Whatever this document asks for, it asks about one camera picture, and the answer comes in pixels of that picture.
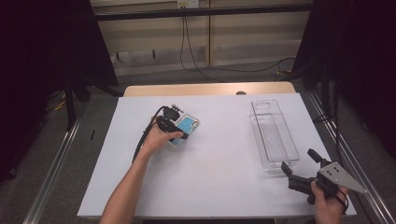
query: white tabletop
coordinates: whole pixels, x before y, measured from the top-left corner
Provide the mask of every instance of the white tabletop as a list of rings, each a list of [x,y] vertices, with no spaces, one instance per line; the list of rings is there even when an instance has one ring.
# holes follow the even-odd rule
[[[250,102],[278,100],[300,161],[296,175],[316,176],[306,151],[329,158],[298,93],[120,98],[78,216],[99,217],[131,165],[149,119],[178,105],[201,121],[179,147],[150,160],[135,216],[142,218],[297,217],[314,214],[307,195],[288,189],[285,176],[264,172],[248,118]],[[355,215],[350,205],[348,215]]]

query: clear plastic container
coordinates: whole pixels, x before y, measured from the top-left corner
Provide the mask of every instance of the clear plastic container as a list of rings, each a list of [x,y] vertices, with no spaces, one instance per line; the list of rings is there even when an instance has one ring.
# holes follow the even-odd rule
[[[250,121],[264,171],[279,174],[284,161],[290,168],[300,159],[276,100],[251,103]]]

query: smartphone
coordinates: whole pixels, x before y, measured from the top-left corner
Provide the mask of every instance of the smartphone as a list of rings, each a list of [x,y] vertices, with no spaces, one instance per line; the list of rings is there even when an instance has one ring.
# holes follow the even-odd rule
[[[184,133],[191,135],[191,133],[198,127],[199,120],[191,115],[185,114],[183,115],[183,117],[176,121],[175,125]],[[175,147],[179,145],[182,141],[183,139],[176,138],[173,141],[169,141],[169,143]]]

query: gray floor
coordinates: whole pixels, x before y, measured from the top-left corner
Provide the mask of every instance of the gray floor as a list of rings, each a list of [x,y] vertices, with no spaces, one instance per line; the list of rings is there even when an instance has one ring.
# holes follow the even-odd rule
[[[258,70],[269,63],[238,64],[226,66],[227,69]],[[283,70],[291,69],[292,61],[282,63]],[[276,67],[265,72],[241,73],[232,71],[203,70],[209,77],[215,77],[226,82],[240,81],[273,81],[278,78]],[[157,72],[142,75],[119,77],[118,90],[123,91],[129,85],[173,84],[173,83],[206,83],[216,82],[202,77],[198,72],[185,70]],[[318,114],[300,79],[292,81],[295,89],[302,95],[312,118]],[[39,223],[95,223],[85,218],[76,217],[79,204],[84,195],[87,183],[92,174],[96,159],[106,136],[112,113],[117,105],[117,98],[103,94],[96,89],[90,89],[92,98],[88,103],[76,100],[77,108],[86,108],[78,129],[78,134],[72,144],[62,166],[61,174],[56,180],[52,193],[44,207]],[[59,97],[49,102],[49,107],[56,105]],[[382,148],[374,133],[365,131],[361,120],[348,102],[340,98],[339,124],[342,135],[354,151],[368,177],[385,199],[390,211],[396,211],[396,162]],[[18,167],[17,177],[0,183],[0,223],[22,223],[41,183],[54,160],[58,149],[66,135],[66,111],[51,110],[43,120],[30,150],[25,154]],[[332,158],[336,157],[334,142],[322,123],[316,124],[325,147]],[[364,197],[358,201],[356,195],[350,194],[358,215],[345,217],[344,223],[380,223],[370,204]],[[278,223],[304,223],[309,217],[280,219]],[[221,223],[246,223],[248,221]]]

